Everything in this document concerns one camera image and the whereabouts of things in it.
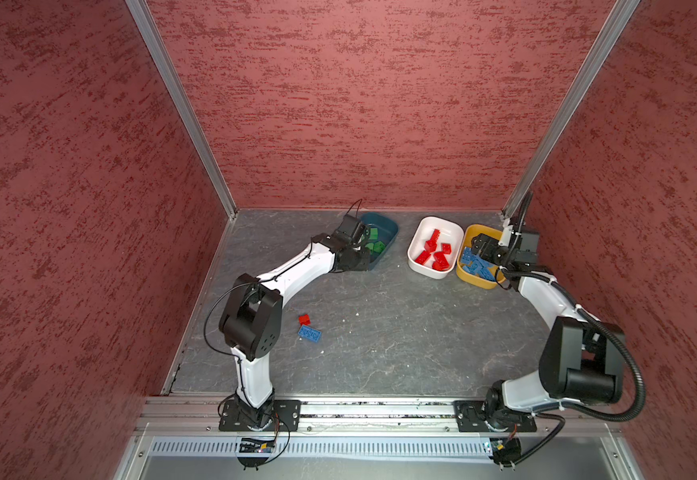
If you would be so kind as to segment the red long lego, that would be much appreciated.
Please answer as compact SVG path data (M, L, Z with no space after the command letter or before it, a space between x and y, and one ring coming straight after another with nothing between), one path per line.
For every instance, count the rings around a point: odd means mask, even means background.
M414 259L414 262L419 264L419 265L425 265L426 262L428 262L428 259L431 257L431 253L429 251L423 250L418 254L418 256Z
M428 240L428 243L432 243L434 245L438 244L439 236L440 236L440 230L434 229L429 240Z

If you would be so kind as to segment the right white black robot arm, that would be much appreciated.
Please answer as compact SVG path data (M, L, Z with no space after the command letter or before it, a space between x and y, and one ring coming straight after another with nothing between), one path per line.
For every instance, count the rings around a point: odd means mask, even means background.
M532 264L535 253L519 249L523 237L512 233L506 245L480 233L470 252L495 266L490 278L530 302L549 326L538 368L514 380L495 382L479 417L493 431L522 424L533 414L570 408L594 418L621 421L621 414L597 411L622 396L625 336L619 327L601 323L586 312L544 266Z

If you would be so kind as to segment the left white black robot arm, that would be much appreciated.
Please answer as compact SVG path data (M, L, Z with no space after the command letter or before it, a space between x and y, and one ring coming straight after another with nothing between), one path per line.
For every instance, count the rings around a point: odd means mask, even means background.
M242 274L220 315L220 333L236 362L236 397L250 414L266 415L274 399L270 352L282 331L284 306L314 280L330 273L366 271L368 227L346 214L332 233L318 234L284 264L258 276Z

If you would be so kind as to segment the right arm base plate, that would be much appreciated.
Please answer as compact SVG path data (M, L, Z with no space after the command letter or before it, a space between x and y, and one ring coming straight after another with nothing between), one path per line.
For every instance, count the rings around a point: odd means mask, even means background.
M481 400L456 400L454 418L461 433L534 433L536 423L531 414L490 406Z

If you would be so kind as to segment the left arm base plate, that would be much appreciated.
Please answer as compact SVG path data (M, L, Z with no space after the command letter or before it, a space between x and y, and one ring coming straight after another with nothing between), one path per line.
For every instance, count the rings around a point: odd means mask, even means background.
M284 432L296 432L300 424L300 400L268 399L258 408L250 407L238 396L224 401L218 412L220 432L274 432L284 428Z

